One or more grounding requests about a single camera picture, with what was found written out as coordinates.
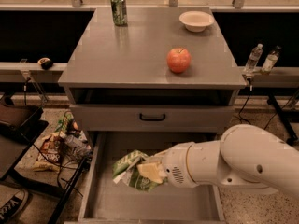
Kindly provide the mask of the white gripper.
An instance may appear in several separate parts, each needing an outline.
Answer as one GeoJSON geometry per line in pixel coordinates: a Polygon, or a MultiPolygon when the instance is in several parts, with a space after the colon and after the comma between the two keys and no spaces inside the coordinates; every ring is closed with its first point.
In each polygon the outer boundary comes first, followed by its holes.
{"type": "Polygon", "coordinates": [[[193,142],[176,144],[165,152],[162,164],[142,163],[137,165],[137,170],[143,177],[158,184],[162,184],[167,175],[168,182],[177,188],[195,188],[197,184],[192,180],[187,164],[192,145],[193,142]]]}

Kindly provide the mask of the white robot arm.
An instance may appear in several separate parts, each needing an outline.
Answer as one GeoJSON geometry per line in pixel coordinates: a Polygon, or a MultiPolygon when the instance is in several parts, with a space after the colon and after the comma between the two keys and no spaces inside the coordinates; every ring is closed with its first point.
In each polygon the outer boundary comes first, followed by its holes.
{"type": "Polygon", "coordinates": [[[248,124],[227,129],[217,141],[179,143],[137,165],[151,181],[178,188],[211,184],[223,189],[299,197],[299,151],[248,124]]]}

